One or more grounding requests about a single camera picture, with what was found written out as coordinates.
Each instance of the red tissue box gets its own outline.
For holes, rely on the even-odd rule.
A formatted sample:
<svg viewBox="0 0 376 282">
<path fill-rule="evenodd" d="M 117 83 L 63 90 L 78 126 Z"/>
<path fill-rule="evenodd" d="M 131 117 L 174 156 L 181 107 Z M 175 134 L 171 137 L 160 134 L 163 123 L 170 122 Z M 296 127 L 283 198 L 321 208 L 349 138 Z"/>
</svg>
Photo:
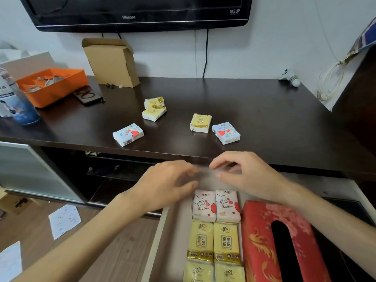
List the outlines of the red tissue box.
<svg viewBox="0 0 376 282">
<path fill-rule="evenodd" d="M 304 282 L 331 281 L 311 224 L 294 209 L 278 204 L 246 201 L 241 217 L 247 282 L 282 281 L 271 229 L 271 224 L 276 220 L 288 227 Z"/>
</svg>

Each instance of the black television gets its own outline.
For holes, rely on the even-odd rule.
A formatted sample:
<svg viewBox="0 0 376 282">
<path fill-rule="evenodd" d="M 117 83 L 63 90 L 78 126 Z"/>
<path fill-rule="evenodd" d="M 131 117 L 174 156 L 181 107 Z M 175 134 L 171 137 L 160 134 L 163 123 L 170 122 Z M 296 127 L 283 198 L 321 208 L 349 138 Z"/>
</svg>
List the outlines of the black television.
<svg viewBox="0 0 376 282">
<path fill-rule="evenodd" d="M 252 0 L 21 0 L 43 32 L 156 32 L 238 27 Z"/>
</svg>

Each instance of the wooden floor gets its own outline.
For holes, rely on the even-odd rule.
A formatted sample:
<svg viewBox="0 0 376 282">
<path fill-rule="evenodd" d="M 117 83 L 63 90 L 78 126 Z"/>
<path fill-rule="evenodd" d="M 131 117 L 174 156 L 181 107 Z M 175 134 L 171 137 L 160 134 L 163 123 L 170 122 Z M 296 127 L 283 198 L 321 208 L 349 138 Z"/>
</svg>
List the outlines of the wooden floor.
<svg viewBox="0 0 376 282">
<path fill-rule="evenodd" d="M 6 214 L 0 220 L 0 251 L 21 241 L 22 267 L 25 270 L 99 212 L 78 207 L 82 223 L 54 240 L 48 215 L 63 205 L 51 202 L 40 207 L 33 203 L 18 216 Z M 135 220 L 116 237 L 80 281 L 141 281 L 157 226 L 158 220 Z"/>
</svg>

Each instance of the orange plastic box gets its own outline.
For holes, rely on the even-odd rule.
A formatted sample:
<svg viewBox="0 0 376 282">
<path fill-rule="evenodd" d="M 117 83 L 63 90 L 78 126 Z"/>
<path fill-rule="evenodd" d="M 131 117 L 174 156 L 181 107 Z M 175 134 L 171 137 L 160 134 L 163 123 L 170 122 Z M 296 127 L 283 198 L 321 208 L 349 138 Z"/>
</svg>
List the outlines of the orange plastic box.
<svg viewBox="0 0 376 282">
<path fill-rule="evenodd" d="M 60 76 L 65 79 L 46 87 L 44 86 L 43 81 L 37 80 L 38 77 L 52 80 L 54 76 Z M 82 86 L 89 84 L 83 69 L 64 68 L 49 68 L 42 70 L 18 79 L 16 82 L 20 89 L 25 93 L 29 101 L 36 108 L 44 108 L 81 88 Z M 35 85 L 38 85 L 41 89 L 35 92 L 29 92 L 28 89 Z"/>
</svg>

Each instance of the paper on floor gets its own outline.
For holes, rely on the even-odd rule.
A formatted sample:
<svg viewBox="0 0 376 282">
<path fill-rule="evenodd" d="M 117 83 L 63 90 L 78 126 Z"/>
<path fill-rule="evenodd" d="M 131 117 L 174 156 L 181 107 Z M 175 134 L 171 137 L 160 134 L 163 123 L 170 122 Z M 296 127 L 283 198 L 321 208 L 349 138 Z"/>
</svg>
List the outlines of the paper on floor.
<svg viewBox="0 0 376 282">
<path fill-rule="evenodd" d="M 65 205 L 48 216 L 53 239 L 57 239 L 81 223 L 76 206 Z"/>
<path fill-rule="evenodd" d="M 9 282 L 22 272 L 21 242 L 0 252 L 0 282 Z"/>
</svg>

